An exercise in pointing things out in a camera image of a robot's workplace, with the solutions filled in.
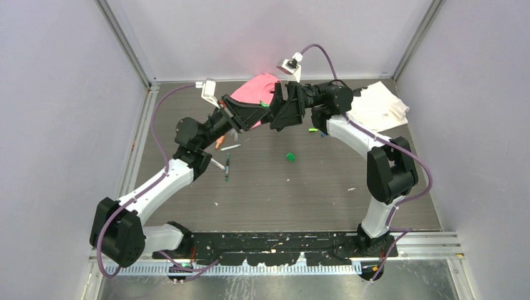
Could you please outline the green highlighter cap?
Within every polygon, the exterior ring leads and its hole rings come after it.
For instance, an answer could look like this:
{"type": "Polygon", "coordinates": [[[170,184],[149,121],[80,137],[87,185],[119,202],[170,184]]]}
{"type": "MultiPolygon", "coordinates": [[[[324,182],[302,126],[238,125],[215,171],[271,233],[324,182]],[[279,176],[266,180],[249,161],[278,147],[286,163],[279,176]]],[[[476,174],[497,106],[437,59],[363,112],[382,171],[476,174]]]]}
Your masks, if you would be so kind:
{"type": "Polygon", "coordinates": [[[293,153],[289,152],[289,153],[286,154],[286,159],[289,162],[293,162],[296,159],[296,157],[295,157],[295,155],[293,153]]]}

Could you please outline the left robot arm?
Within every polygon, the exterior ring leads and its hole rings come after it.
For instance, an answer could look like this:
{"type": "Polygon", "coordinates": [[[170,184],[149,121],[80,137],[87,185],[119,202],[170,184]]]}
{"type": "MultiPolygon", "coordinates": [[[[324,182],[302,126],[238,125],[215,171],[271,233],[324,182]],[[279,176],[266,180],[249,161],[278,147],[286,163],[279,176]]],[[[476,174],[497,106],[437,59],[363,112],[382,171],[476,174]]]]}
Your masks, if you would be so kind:
{"type": "Polygon", "coordinates": [[[120,268],[134,264],[143,254],[170,251],[185,258],[192,249],[185,229],[175,223],[146,227],[150,216],[173,194],[201,176],[210,165],[205,149],[230,130],[247,131],[266,118],[270,107],[246,104],[223,96],[204,122],[185,117],[177,122],[172,159],[151,179],[118,200],[104,198],[96,208],[90,242],[96,249],[101,272],[103,257],[120,268]]]}

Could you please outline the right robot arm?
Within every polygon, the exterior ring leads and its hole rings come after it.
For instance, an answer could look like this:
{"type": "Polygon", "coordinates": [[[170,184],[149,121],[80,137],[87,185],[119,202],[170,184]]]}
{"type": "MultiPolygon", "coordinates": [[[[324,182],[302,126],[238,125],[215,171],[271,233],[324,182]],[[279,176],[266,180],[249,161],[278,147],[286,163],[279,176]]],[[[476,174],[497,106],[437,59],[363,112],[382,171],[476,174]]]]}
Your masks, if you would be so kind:
{"type": "Polygon", "coordinates": [[[335,79],[321,84],[275,82],[270,92],[271,116],[268,122],[277,131],[301,123],[311,111],[313,126],[347,144],[366,160],[366,186],[371,202],[357,227],[353,250],[358,255],[375,256],[390,241],[389,223],[402,201],[418,183],[418,172],[411,148],[403,137],[377,134],[348,116],[361,89],[351,89],[335,79]]]}

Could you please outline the white marker pen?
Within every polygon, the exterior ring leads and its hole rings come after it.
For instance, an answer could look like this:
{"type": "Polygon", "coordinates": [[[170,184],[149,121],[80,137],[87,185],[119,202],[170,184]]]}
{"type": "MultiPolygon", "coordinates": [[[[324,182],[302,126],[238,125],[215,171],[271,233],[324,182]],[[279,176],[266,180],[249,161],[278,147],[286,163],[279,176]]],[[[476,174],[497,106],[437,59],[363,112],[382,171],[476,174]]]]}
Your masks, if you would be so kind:
{"type": "Polygon", "coordinates": [[[235,144],[235,145],[231,145],[231,146],[227,146],[227,147],[222,147],[220,149],[220,151],[228,151],[228,150],[232,150],[232,149],[237,149],[237,148],[239,148],[241,146],[242,146],[241,144],[235,144]]]}

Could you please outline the green gel pen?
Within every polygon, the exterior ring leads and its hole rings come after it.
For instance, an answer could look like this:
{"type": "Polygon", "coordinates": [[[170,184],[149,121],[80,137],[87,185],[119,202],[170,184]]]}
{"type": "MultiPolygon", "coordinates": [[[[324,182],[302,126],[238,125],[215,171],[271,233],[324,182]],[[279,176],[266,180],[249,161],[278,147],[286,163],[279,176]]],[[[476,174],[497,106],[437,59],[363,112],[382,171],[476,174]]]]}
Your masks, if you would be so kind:
{"type": "Polygon", "coordinates": [[[226,165],[225,165],[225,168],[224,168],[224,171],[225,171],[224,178],[225,178],[225,181],[226,181],[226,182],[229,181],[229,163],[230,163],[230,154],[227,153],[227,156],[226,156],[226,165]]]}

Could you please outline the pink cloth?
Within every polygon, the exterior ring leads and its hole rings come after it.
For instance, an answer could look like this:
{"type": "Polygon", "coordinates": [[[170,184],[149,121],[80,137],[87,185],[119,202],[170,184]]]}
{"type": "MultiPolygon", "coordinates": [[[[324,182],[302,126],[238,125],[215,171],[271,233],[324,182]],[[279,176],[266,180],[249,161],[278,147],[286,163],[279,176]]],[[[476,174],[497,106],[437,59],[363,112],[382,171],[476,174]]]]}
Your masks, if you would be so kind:
{"type": "Polygon", "coordinates": [[[279,81],[280,79],[272,74],[260,74],[245,82],[230,96],[241,103],[270,104],[273,100],[275,84],[279,81]]]}

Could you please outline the orange highlighter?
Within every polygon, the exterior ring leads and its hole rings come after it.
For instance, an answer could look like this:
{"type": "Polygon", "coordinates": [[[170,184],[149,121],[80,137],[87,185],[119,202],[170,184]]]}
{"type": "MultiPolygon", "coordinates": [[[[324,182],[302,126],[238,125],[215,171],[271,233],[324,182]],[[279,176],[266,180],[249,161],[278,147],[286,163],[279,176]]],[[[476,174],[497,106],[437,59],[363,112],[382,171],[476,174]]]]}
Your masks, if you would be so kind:
{"type": "Polygon", "coordinates": [[[225,139],[226,139],[226,135],[223,135],[223,136],[219,137],[216,140],[216,145],[215,145],[215,149],[216,150],[219,150],[221,148],[221,146],[223,145],[225,139]]]}

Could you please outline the white blue marker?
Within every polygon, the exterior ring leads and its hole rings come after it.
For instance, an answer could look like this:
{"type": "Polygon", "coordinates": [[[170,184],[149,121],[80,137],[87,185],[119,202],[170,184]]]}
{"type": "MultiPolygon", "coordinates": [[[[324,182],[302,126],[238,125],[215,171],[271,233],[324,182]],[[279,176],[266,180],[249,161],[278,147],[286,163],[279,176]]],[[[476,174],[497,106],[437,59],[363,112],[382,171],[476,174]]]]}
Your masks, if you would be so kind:
{"type": "Polygon", "coordinates": [[[225,165],[221,164],[220,162],[216,161],[215,159],[211,159],[211,163],[213,163],[215,166],[217,166],[218,168],[222,169],[222,170],[225,170],[226,167],[225,165]]]}

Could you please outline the white cloth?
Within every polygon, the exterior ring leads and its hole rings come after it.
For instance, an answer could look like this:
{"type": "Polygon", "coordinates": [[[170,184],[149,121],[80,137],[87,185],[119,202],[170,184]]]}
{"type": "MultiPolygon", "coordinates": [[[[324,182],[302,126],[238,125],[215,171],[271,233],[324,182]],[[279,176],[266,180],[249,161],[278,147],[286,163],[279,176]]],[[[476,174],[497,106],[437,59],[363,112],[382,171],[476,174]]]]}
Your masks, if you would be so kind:
{"type": "Polygon", "coordinates": [[[408,123],[409,106],[395,96],[381,81],[361,89],[354,96],[347,115],[364,127],[382,132],[408,123]]]}

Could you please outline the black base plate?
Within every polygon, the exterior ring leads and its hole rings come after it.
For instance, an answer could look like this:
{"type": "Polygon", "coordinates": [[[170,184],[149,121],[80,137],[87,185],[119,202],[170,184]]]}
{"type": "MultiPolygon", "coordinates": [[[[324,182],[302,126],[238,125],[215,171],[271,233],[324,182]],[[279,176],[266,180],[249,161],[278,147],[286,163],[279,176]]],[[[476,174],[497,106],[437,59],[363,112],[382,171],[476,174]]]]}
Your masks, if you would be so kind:
{"type": "Polygon", "coordinates": [[[305,261],[308,266],[342,266],[354,258],[379,260],[386,253],[395,257],[393,242],[389,234],[366,242],[356,232],[195,232],[165,253],[202,265],[217,261],[222,266],[292,266],[305,261]]]}

